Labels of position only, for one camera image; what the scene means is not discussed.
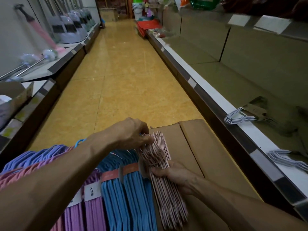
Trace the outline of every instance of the store aisle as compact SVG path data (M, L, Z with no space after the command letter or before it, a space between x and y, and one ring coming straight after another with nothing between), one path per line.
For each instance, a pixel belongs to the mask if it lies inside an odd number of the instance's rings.
M128 116L149 127L202 118L133 20L107 23L30 146L72 146Z

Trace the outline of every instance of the plastic bucket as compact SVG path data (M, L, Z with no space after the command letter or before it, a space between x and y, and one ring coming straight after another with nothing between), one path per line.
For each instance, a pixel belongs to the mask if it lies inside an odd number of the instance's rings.
M142 3L143 0L133 0L133 3Z
M142 17L143 6L139 3L133 3L132 9L135 14L135 20L138 21Z

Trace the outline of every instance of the forearm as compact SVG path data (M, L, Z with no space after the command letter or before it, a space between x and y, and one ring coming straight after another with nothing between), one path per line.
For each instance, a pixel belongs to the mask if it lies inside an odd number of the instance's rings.
M3 230L50 230L84 181L112 149L91 137L71 152L0 191Z
M305 222L262 201L235 193L201 177L189 182L194 195L238 230L308 230Z

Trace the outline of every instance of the green basket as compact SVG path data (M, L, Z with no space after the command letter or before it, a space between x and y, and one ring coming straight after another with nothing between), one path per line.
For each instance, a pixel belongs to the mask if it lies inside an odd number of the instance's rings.
M133 3L141 3L143 0L133 0Z

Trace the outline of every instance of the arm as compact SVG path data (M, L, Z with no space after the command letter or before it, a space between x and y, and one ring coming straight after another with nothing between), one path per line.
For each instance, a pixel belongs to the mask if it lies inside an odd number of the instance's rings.
M262 201L238 194L200 177L179 163L170 161L170 168L152 171L166 176L179 189L194 195L214 211L233 231L242 230L308 230L307 223Z
M127 118L0 191L1 230L49 231L98 163L113 149L152 143L145 122Z

